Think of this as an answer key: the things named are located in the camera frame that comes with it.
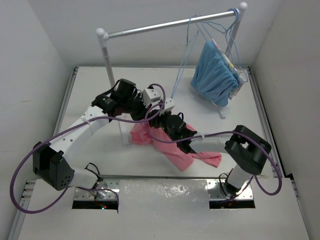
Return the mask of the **pink t shirt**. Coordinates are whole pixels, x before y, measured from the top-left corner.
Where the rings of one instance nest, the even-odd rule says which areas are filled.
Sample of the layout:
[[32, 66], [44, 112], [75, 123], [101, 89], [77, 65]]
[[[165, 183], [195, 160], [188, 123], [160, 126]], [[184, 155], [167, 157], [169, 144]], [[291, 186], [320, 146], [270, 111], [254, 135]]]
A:
[[131, 142], [134, 145], [149, 145], [152, 144], [156, 150], [161, 152], [172, 164], [174, 164], [181, 172], [190, 167], [195, 159], [217, 168], [222, 160], [222, 155], [218, 152], [199, 152], [199, 153], [184, 153], [175, 143], [162, 143], [151, 136], [154, 136], [163, 141], [169, 141], [162, 128], [154, 128], [145, 126], [144, 123], [136, 123], [130, 131]]

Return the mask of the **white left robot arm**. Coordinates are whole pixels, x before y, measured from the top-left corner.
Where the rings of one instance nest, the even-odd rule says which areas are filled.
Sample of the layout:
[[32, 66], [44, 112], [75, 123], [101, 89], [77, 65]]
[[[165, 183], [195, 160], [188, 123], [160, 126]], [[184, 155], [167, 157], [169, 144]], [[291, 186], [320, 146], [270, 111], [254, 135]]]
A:
[[151, 97], [156, 96], [152, 89], [140, 91], [129, 80], [118, 80], [116, 86], [93, 100], [69, 132], [35, 145], [34, 173], [57, 191], [67, 187], [93, 188], [98, 176], [87, 169], [71, 167], [69, 161], [73, 154], [114, 117], [129, 114], [134, 121], [142, 120], [151, 105]]

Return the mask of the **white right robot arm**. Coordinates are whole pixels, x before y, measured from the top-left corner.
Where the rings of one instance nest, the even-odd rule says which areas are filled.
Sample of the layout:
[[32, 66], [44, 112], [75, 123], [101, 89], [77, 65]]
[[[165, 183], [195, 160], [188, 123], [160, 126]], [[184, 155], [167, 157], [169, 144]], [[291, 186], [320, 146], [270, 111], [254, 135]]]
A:
[[248, 180], [262, 173], [272, 149], [267, 141], [243, 125], [237, 125], [230, 131], [230, 138], [223, 138], [224, 133], [202, 137], [197, 136], [197, 131], [188, 128], [180, 115], [172, 114], [170, 111], [156, 115], [156, 111], [153, 110], [147, 116], [150, 117], [148, 128], [162, 130], [168, 140], [155, 134], [152, 134], [152, 138], [165, 144], [166, 148], [175, 147], [178, 153], [185, 155], [205, 152], [229, 154], [236, 165], [220, 189], [231, 198], [238, 195]]

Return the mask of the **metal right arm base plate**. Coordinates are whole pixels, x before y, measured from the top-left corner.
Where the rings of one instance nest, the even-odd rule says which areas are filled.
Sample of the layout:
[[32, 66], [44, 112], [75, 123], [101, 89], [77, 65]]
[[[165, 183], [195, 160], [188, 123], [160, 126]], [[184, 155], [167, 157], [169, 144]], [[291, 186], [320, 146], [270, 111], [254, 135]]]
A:
[[236, 193], [236, 196], [232, 196], [227, 192], [224, 187], [225, 179], [207, 179], [207, 191], [208, 197], [210, 201], [222, 201], [229, 200], [230, 198], [234, 198], [236, 201], [253, 201], [254, 195], [251, 188], [251, 185], [248, 184], [248, 181], [241, 187], [240, 191]]

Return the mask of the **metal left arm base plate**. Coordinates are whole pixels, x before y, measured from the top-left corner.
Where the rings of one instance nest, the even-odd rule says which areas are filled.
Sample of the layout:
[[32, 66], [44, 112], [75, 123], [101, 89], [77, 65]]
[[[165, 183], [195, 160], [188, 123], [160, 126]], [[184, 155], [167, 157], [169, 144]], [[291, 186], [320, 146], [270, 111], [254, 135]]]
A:
[[117, 201], [117, 195], [120, 192], [120, 181], [115, 179], [107, 179], [98, 182], [95, 186], [99, 190], [75, 189], [75, 201]]

